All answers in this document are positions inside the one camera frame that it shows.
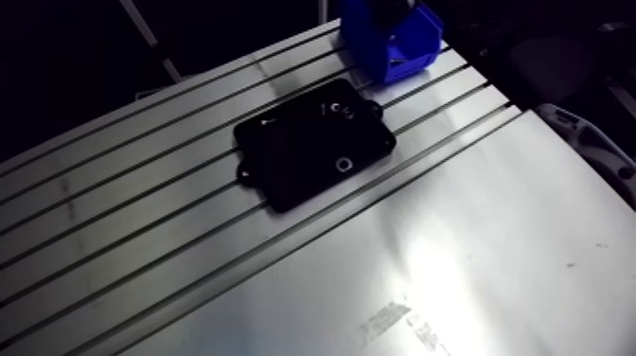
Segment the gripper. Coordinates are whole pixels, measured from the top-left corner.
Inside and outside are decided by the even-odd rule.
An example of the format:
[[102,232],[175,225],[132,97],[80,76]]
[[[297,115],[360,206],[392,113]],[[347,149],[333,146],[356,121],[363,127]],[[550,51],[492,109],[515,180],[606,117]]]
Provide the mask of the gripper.
[[379,30],[387,32],[403,21],[416,4],[416,0],[371,0],[371,19]]

